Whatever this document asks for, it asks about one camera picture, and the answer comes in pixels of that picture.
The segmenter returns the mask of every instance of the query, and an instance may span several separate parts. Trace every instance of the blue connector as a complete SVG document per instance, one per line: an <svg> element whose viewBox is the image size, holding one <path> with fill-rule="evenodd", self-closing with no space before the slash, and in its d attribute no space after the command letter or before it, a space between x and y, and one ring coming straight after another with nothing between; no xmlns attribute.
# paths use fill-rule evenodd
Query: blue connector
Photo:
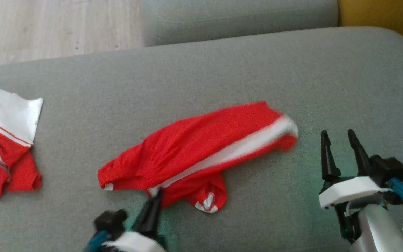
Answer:
<svg viewBox="0 0 403 252"><path fill-rule="evenodd" d="M396 193L403 201L403 183L395 178L392 178L388 182L388 188L393 190L394 193Z"/></svg>
<svg viewBox="0 0 403 252"><path fill-rule="evenodd" d="M110 238L110 234L107 231L100 231L88 242L83 252L96 252L102 247L102 244Z"/></svg>

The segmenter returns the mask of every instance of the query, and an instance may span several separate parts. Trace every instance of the red fabric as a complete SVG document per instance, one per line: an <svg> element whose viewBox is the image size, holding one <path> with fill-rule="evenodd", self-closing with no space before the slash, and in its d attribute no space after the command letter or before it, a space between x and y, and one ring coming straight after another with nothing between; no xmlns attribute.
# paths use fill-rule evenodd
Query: red fabric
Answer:
<svg viewBox="0 0 403 252"><path fill-rule="evenodd" d="M265 102L257 102L176 121L99 169L99 184L104 188L112 183L114 190L154 188L281 116ZM245 156L194 172L164 190L163 207L183 198L193 205L203 205L213 193L214 204L220 209L227 199L222 170L276 148L288 150L295 142L296 136L287 134Z"/></svg>
<svg viewBox="0 0 403 252"><path fill-rule="evenodd" d="M6 185L12 191L37 190L41 185L41 175L29 147L0 134L0 196Z"/></svg>

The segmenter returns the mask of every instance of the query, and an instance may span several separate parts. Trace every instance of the sofa cushion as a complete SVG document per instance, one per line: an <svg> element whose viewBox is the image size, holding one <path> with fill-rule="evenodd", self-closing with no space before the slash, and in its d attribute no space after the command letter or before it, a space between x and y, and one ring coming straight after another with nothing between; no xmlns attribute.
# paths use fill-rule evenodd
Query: sofa cushion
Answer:
<svg viewBox="0 0 403 252"><path fill-rule="evenodd" d="M143 0L146 46L337 25L336 0Z"/></svg>
<svg viewBox="0 0 403 252"><path fill-rule="evenodd" d="M106 191L97 170L155 130L221 107L265 100L297 122L289 153L224 173L215 214L166 208L170 251L345 251L334 210L320 208L320 133L356 175L347 130L369 155L403 163L403 37L339 27L10 64L0 88L45 99L32 150L43 187L0 201L0 251L80 251L105 210L134 220L147 196ZM403 207L389 207L400 227Z"/></svg>

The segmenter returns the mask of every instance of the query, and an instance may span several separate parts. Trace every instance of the white fabric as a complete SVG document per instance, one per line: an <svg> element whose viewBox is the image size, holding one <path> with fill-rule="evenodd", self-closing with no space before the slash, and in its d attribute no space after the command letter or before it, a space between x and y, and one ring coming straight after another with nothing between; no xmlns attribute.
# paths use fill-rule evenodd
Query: white fabric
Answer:
<svg viewBox="0 0 403 252"><path fill-rule="evenodd" d="M197 171L208 169L209 167L226 163L256 152L270 145L286 134L292 134L298 137L298 128L296 127L296 123L290 117L283 115L269 126L266 126L259 131L256 131L253 134L250 134L243 139L228 145L214 155L209 156L208 158L184 170L180 174L171 177L154 188L150 188L149 193L152 196L155 196L158 193L159 188L166 188L172 185L174 182Z"/></svg>
<svg viewBox="0 0 403 252"><path fill-rule="evenodd" d="M37 131L43 98L26 100L0 89L0 133L30 147Z"/></svg>
<svg viewBox="0 0 403 252"><path fill-rule="evenodd" d="M113 183L107 183L105 184L104 190L113 190L114 189Z"/></svg>
<svg viewBox="0 0 403 252"><path fill-rule="evenodd" d="M206 198L203 201L203 205L200 204L199 201L197 201L197 203L195 204L195 208L197 208L198 210L201 210L203 212L210 213L210 214L217 212L219 210L219 208L216 205L213 205L214 198L215 198L214 193L209 192L208 198Z"/></svg>

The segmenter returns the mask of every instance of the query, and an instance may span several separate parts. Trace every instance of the gray upholstery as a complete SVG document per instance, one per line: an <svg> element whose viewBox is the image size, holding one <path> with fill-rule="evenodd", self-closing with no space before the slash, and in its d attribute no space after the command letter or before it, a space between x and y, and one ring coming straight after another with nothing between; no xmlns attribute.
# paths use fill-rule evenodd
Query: gray upholstery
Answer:
<svg viewBox="0 0 403 252"><path fill-rule="evenodd" d="M142 0L146 46L334 27L337 0Z"/></svg>
<svg viewBox="0 0 403 252"><path fill-rule="evenodd" d="M325 28L0 67L0 88L44 97L33 154L38 192L0 201L0 251L80 251L107 209L138 213L142 192L104 191L96 171L175 120L265 100L298 124L290 153L226 171L228 201L206 214L181 201L163 212L171 251L345 251L333 210L320 209L320 132L355 175L347 129L369 155L403 162L403 38ZM403 226L403 207L391 207Z"/></svg>

